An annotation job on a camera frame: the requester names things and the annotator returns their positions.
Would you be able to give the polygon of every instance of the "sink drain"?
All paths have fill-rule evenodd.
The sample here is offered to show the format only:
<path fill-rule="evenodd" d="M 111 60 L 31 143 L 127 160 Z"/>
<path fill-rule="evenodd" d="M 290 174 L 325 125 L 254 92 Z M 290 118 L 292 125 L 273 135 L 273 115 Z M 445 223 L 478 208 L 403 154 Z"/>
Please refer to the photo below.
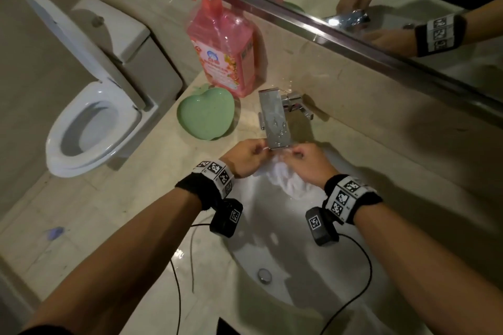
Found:
<path fill-rule="evenodd" d="M 259 272 L 256 274 L 259 278 L 259 281 L 264 285 L 269 285 L 273 281 L 273 275 L 267 269 L 259 269 Z"/>

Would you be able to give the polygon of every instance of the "person's left hand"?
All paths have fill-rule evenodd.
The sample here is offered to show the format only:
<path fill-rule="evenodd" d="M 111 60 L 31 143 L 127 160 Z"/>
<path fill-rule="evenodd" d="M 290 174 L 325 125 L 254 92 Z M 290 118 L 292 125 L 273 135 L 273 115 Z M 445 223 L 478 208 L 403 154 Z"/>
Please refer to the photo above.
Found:
<path fill-rule="evenodd" d="M 231 148 L 220 160 L 227 164 L 236 178 L 246 178 L 268 159 L 273 152 L 265 139 L 246 139 Z"/>
<path fill-rule="evenodd" d="M 378 29 L 367 33 L 363 40 L 371 41 L 375 46 L 404 57 L 418 55 L 418 46 L 413 29 Z"/>

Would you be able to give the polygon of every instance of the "chrome faucet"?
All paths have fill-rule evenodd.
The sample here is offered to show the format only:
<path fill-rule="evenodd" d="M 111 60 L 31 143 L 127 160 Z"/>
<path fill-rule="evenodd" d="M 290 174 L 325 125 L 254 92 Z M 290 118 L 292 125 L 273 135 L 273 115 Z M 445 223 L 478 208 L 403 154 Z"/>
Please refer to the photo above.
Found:
<path fill-rule="evenodd" d="M 259 113 L 260 127 L 266 131 L 267 145 L 270 149 L 284 148 L 293 144 L 285 112 L 300 110 L 309 120 L 314 116 L 297 92 L 282 95 L 278 88 L 259 90 L 259 100 L 262 110 Z"/>
<path fill-rule="evenodd" d="M 351 13 L 328 16 L 323 20 L 331 27 L 349 32 L 356 28 L 364 29 L 370 23 L 370 17 L 364 10 L 354 10 Z"/>

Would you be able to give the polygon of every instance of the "toilet bowl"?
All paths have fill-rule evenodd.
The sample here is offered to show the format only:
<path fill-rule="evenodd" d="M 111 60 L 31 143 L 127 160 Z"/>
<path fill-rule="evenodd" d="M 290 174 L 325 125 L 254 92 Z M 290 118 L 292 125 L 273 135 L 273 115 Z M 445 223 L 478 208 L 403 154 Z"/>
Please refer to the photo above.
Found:
<path fill-rule="evenodd" d="M 49 171 L 73 177 L 128 157 L 172 106 L 182 80 L 147 27 L 121 11 L 81 0 L 71 11 L 79 26 L 50 0 L 27 1 L 96 78 L 53 123 L 45 146 Z"/>

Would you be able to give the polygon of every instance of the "toilet seat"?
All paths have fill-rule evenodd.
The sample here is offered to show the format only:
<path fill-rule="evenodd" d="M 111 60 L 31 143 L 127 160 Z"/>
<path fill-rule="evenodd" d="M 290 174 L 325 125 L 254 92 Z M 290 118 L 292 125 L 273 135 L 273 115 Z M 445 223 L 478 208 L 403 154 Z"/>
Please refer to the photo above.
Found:
<path fill-rule="evenodd" d="M 66 106 L 49 131 L 49 170 L 57 174 L 61 169 L 95 163 L 113 152 L 140 121 L 141 113 L 122 89 L 111 81 L 91 82 Z"/>

